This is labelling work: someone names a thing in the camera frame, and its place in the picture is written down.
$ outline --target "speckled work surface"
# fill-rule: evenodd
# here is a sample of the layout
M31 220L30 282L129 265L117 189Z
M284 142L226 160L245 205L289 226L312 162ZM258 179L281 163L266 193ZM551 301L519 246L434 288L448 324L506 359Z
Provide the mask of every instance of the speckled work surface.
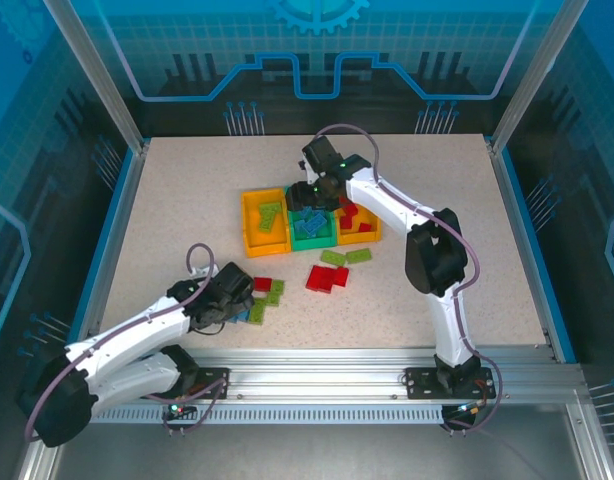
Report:
M373 158L360 136L332 136L343 154ZM404 238L388 227L370 247L373 260L350 266L346 288L330 295L306 290L321 250L249 259L242 238L240 194L303 180L307 136L156 138L151 142L133 205L102 330L151 305L186 278L189 245L202 241L219 265L234 261L250 275L286 281L262 327L227 324L215 337L187 335L187 347L389 348L434 345L423 295L404 273ZM421 203L453 209L482 264L465 292L468 326L479 345L544 343L529 286L498 185L479 135L377 135L381 174ZM198 250L194 262L207 263Z

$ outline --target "orange bin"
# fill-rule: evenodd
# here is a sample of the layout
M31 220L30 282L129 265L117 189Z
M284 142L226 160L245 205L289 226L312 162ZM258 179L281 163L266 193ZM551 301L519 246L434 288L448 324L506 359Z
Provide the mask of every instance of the orange bin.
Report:
M276 215L271 233L261 232L258 229L261 220L258 207L261 203L271 202L280 202L282 212ZM284 189L271 188L244 192L240 196L240 203L243 212L243 240L248 257L291 252Z
M339 208L334 212L336 217L336 240L338 245L377 242L380 240L380 219L366 208L361 207L358 204L356 204L356 207L358 207L358 213L353 216L352 225L349 230L342 230L340 228L340 217L345 214L344 210ZM368 223L371 225L371 231L359 232L358 228L360 227L361 223Z

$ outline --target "white robotic arm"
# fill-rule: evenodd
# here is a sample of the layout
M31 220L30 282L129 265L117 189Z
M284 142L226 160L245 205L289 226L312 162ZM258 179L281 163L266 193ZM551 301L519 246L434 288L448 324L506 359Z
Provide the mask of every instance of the white robotic arm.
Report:
M426 294L428 299L436 333L437 364L449 372L464 369L468 364L473 365L470 368L478 368L479 360L465 344L467 342L472 345L464 322L465 338L458 327L454 303L455 291L464 279L465 252L461 251L462 246L446 236L440 239L438 235L445 232L439 233L437 226L427 218L429 215L440 218L444 212L453 218L457 227L453 212L436 212L409 198L385 179L379 178L382 186L416 209L405 207L378 185L374 169L369 162L358 155L343 159L324 136L314 139L303 149L300 166L306 171L307 181L298 182L288 190L286 200L289 209L300 210L311 206L334 210L341 206L339 197L344 196L367 208L405 237L408 257L405 270L412 285ZM426 212L428 215L424 216L418 212ZM460 292L458 304L461 309L460 318L464 319Z
M34 356L17 403L27 417L37 415L33 427L48 447L70 440L115 405L149 394L185 397L205 385L210 374L175 343L249 310L253 279L231 262L215 267L205 282L208 268L192 273L197 278L177 282L120 325L64 348L48 344Z
M434 213L431 208L408 198L383 178L380 178L380 182L396 195L418 206L419 210L424 210L430 214ZM376 184L373 167L365 167L354 173L351 180L346 184L346 190L349 200L368 209L403 237L407 236L414 225L422 225L428 221L422 215L416 214L411 209L404 207L388 196ZM467 350L458 330L456 308L453 301L454 290L458 285L457 283L450 286L445 291L445 294L440 297L433 293L426 295L436 333L436 355L450 367L462 365L472 356L469 350ZM461 308L461 318L464 319L462 293L460 292L458 299Z

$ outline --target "blue edge trim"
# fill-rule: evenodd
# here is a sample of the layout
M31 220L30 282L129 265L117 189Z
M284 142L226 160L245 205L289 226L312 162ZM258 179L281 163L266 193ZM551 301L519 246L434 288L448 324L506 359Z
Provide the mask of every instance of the blue edge trim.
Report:
M516 197L516 203L518 203L523 226L527 231L531 253L536 260L538 275L540 276L540 281L545 292L545 297L547 298L549 310L551 311L551 316L554 321L554 328L556 329L556 335L558 336L557 339L552 338L552 341L558 341L560 343L560 348L563 351L563 360L566 363L576 363L576 355L574 354L574 349L572 348L571 341L569 340L569 333L567 332L567 327L565 327L565 321L563 320L560 307L558 306L558 302L556 300L556 293L554 292L554 287L551 284L551 279L549 278L549 273L547 272L545 259L543 258L542 251L540 250L540 245L538 244L538 237L536 236L536 231L531 223L531 217L529 216L529 211L527 210L527 205L525 204L525 199L523 197L522 190L520 189L520 182L518 182L518 176L516 175L516 170L514 169L514 165L511 161L511 156L509 155L507 147L503 149L502 153L505 168L509 174L511 186L514 190L514 196Z
M87 305L89 305L89 301L91 300L91 293L92 289L94 288L94 282L96 280L96 276L98 275L98 270L100 269L100 264L103 259L103 253L107 248L107 242L109 241L109 232L111 230L111 225L112 223L114 223L114 218L116 218L116 212L118 211L118 204L120 202L120 195L125 188L125 183L127 182L127 174L129 173L129 167L133 162L134 153L130 149L127 149L125 159L123 160L123 166L120 169L118 181L116 182L116 188L114 189L114 194L111 197L109 209L107 210L107 215L105 216L105 223L103 223L103 229L100 232L100 236L98 237L98 244L96 245L96 250L94 251L94 258L92 258L89 272L87 273L85 286L83 287L83 292L80 295L78 307L76 307L76 314L74 315L74 322L72 324L71 330L69 331L67 344L78 341L80 329L82 328L83 322L85 321L85 311L87 310Z
M567 363L576 363L574 349L572 348L571 341L569 340L569 333L567 332L567 328L565 327L565 322L560 312L560 307L558 306L558 302L556 301L556 294L554 293L554 288L551 284L549 273L547 272L547 266L545 265L545 260L538 244L538 238L536 237L536 232L534 231L534 227L531 223L529 211L527 210L527 206L525 204L522 191L520 189L520 183L518 182L516 170L514 169L513 163L511 161L511 156L509 155L509 151L507 150L507 148L504 148L502 153L505 168L507 169L507 172L509 174L509 179L511 181L512 189L514 191L514 196L516 197L516 202L518 203L523 226L527 231L527 237L529 238L531 253L536 261L536 265L538 267L538 274L540 276L542 287L545 291L545 296L547 298L549 309L551 310L554 327L556 328L556 334L558 335L557 341L560 343L561 349L563 351L563 360ZM91 298L94 281L100 268L103 252L107 247L107 242L109 240L109 231L111 229L111 225L118 210L120 195L122 193L123 188L125 187L125 182L127 181L127 173L129 171L129 166L131 165L132 161L133 153L129 150L125 156L125 161L123 162L123 167L118 177L116 189L114 190L114 195L112 196L111 203L109 204L109 210L107 211L107 216L105 217L103 229L100 232L98 245L96 246L96 251L94 252L94 258L92 259L91 267L89 268L89 273L87 274L87 280L85 281L83 293L80 297L80 301L78 302L78 308L76 309L76 315L71 328L71 332L69 334L68 343L75 342L78 339L78 334L85 318L85 311Z

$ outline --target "blue lego brick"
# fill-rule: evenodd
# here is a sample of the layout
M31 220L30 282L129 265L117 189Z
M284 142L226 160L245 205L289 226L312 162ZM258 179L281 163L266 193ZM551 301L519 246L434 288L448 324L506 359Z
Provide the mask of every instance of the blue lego brick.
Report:
M249 320L249 310L245 310L244 312L239 313L228 319L229 323L237 323L237 322L247 322Z
M310 214L311 207L305 207L300 212L298 212L298 215L300 215L300 218L302 218L303 220L305 220Z
M320 228L327 224L327 220L323 215L314 215L314 217L303 225L303 230L312 237L316 236L316 233Z

